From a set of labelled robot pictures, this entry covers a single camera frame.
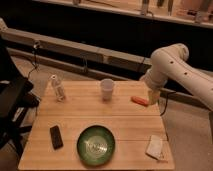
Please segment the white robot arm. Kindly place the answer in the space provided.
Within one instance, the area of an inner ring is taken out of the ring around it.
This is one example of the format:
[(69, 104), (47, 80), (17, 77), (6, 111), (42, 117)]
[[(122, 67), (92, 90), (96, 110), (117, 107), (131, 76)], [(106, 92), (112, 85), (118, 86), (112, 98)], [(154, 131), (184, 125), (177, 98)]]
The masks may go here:
[(188, 47), (182, 43), (161, 47), (151, 54), (151, 67), (140, 78), (151, 90), (159, 90), (172, 79), (213, 111), (213, 77), (191, 67)]

